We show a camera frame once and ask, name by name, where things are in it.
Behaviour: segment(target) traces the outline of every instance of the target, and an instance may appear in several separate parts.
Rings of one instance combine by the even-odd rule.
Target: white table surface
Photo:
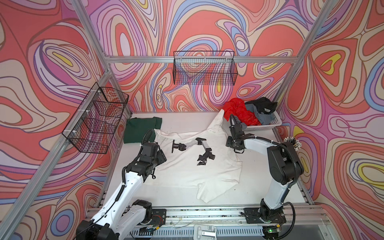
[[[162,118],[161,130],[164,132],[192,132],[205,130],[216,115],[217,113],[212,112],[137,113],[133,114],[132,118],[159,117]],[[225,119],[222,127],[230,135],[229,123]],[[272,130],[246,133],[276,141]],[[106,200],[121,182],[121,169],[137,156],[139,150],[139,143],[123,144],[107,190]],[[272,180],[267,156],[249,149],[245,149],[243,154],[237,154],[237,156],[243,162],[240,183],[208,203],[196,199],[197,188],[159,187],[144,183],[129,204],[137,199],[152,202],[154,207],[259,204],[268,192]],[[297,184],[291,188],[285,200],[292,203],[305,202]]]

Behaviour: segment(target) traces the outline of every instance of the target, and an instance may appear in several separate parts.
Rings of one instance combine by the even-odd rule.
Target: white plastic basket
[[[259,125],[259,126],[248,126],[244,131],[260,131],[260,130],[271,130],[276,126],[280,126],[282,124],[279,114],[276,111],[272,113],[275,118],[268,125]]]

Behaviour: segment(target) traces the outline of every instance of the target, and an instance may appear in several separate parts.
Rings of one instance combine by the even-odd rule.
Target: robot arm
[[[260,203],[260,219],[263,222],[270,222],[276,215],[282,213],[282,203],[291,186],[304,172],[303,165],[291,142],[278,143],[253,134],[244,134],[240,124],[234,122],[232,115],[230,121],[232,136],[227,139],[227,147],[233,148],[237,153],[242,153],[247,148],[268,156],[269,170],[273,179],[267,195]]]
[[[112,197],[96,213],[91,221],[83,220],[76,229],[78,240],[122,240],[139,223],[148,223],[152,218],[152,204],[137,200],[130,210],[122,217],[124,210],[132,200],[136,191],[149,175],[155,179],[155,167],[167,159],[155,142],[147,142],[143,138],[137,157],[122,170],[122,182]]]

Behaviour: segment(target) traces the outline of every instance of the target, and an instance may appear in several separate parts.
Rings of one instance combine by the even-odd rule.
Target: psychedelic wallpaper
[[[70,3],[0,1],[0,220],[103,72]],[[68,147],[13,239],[73,236],[124,126],[106,155]]]
[[[383,37],[384,1],[339,1],[280,105],[340,239],[384,239]]]
[[[295,56],[322,0],[93,0],[86,4],[110,56],[173,56],[233,50],[236,56]],[[173,64],[111,65],[133,111],[217,111],[231,98],[272,98],[289,64],[238,63],[234,86],[178,86]]]

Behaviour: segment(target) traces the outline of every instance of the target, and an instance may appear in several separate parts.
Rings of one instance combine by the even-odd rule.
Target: black wire basket
[[[106,154],[128,97],[120,90],[98,87],[74,128],[63,135],[79,152]]]
[[[177,85],[235,85],[234,51],[174,51],[173,82]]]

